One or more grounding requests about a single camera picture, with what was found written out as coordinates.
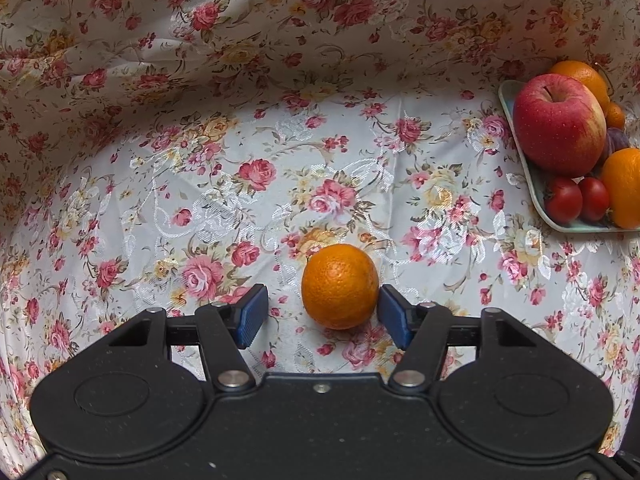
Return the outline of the small mandarin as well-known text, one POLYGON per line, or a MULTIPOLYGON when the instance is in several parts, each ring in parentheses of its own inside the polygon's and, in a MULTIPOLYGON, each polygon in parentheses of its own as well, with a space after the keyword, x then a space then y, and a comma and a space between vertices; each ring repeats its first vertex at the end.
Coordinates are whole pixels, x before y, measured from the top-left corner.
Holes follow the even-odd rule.
POLYGON ((378 270, 355 246, 326 246, 308 260, 300 291, 314 322, 330 330, 351 330, 373 314, 378 302, 378 270))
POLYGON ((623 109, 614 102, 609 102, 605 111, 605 121, 608 128, 624 130, 626 115, 623 109))

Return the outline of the light green rectangular tray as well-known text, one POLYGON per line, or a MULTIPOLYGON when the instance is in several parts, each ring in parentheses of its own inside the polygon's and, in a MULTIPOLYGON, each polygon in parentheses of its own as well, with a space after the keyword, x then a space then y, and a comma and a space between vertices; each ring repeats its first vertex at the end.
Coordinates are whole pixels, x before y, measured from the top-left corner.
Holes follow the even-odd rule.
POLYGON ((540 215, 540 218, 544 220, 547 226, 555 231, 564 234, 608 234, 608 233, 626 233, 637 234, 638 229, 625 230, 621 229, 616 224, 606 221, 600 223, 589 223, 582 221, 581 218, 577 218, 567 224, 559 224, 554 222, 547 214, 546 208, 544 208, 544 191, 546 190, 546 174, 542 172, 537 166, 530 162, 521 149, 520 141, 518 140, 518 134, 513 121, 513 109, 516 96, 520 93, 525 86, 524 82, 517 80, 504 80, 498 87, 498 98, 503 108, 504 116, 508 122, 512 138, 518 157, 520 158, 523 168, 524 178, 526 180, 526 186, 532 200, 532 204, 540 215))

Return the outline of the red tomato tray front-left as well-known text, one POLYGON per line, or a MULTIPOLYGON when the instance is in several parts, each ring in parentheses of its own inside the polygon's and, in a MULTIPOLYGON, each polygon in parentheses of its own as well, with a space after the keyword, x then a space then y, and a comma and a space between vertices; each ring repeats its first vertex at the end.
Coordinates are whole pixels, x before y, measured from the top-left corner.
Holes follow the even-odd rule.
POLYGON ((582 192, 572 179, 554 177, 544 188, 544 210, 557 224, 569 224, 582 212, 582 192))

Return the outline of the floral tablecloth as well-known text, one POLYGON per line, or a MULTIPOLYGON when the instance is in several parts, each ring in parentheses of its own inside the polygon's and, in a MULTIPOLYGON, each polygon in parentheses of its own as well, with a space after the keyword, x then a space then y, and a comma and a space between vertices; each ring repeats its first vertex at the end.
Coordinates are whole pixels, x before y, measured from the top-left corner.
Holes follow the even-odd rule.
POLYGON ((639 129, 639 0, 1 0, 1 469, 40 459, 47 374, 147 308, 268 287, 268 372, 388 376, 375 321, 324 330, 299 281, 367 252, 410 300, 511 312, 610 388, 630 431, 639 240, 538 216, 497 96, 560 58, 639 129))

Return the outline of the red tomato tray front-right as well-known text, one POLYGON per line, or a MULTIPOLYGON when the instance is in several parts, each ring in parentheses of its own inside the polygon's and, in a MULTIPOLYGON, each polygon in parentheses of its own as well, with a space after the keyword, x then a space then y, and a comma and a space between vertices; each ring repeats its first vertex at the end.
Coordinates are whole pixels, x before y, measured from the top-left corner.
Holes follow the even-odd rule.
POLYGON ((605 185, 597 178, 585 177, 578 183, 582 193, 582 211, 580 218, 587 222, 601 221, 610 208, 610 194, 605 185))

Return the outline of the large red apple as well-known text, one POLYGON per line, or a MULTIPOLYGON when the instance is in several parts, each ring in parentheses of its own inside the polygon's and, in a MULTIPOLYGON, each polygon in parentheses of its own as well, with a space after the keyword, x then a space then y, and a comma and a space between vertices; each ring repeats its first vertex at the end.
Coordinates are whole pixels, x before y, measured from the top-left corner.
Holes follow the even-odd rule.
POLYGON ((583 177, 604 150, 602 107, 569 76, 542 74, 527 81, 514 100, 512 122, 524 155, 549 174, 583 177))

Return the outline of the large orange with stem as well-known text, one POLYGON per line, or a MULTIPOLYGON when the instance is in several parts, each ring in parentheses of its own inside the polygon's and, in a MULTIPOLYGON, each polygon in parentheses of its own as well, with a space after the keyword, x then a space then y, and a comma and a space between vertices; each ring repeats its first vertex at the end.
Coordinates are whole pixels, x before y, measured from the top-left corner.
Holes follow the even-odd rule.
POLYGON ((605 159, 600 180, 610 196, 610 218, 621 229, 640 223, 640 150, 623 148, 605 159))

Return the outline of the purple plum tray rear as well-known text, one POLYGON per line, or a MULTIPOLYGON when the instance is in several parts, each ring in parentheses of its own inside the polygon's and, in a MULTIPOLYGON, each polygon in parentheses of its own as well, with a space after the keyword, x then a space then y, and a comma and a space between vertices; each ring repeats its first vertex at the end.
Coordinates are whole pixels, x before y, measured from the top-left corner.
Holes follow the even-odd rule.
POLYGON ((603 164, 613 153, 629 147, 629 138, 623 130, 615 127, 608 128, 599 162, 603 164))

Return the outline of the small mandarin on tray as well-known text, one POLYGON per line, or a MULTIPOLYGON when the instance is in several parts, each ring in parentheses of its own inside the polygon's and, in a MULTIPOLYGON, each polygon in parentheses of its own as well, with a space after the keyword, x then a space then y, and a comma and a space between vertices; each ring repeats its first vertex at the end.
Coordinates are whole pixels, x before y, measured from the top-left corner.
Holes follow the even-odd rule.
POLYGON ((623 109, 614 102, 609 102, 605 111, 605 121, 608 128, 624 130, 626 115, 623 109))

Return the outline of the rear orange with stem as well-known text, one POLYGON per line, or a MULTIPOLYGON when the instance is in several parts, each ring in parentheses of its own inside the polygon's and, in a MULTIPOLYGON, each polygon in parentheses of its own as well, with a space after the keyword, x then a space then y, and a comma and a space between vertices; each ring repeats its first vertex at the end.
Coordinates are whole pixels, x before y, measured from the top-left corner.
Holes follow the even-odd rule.
POLYGON ((578 80, 596 97, 602 110, 605 113, 608 111, 608 83, 592 66, 580 61, 567 60, 555 63, 549 72, 578 80))

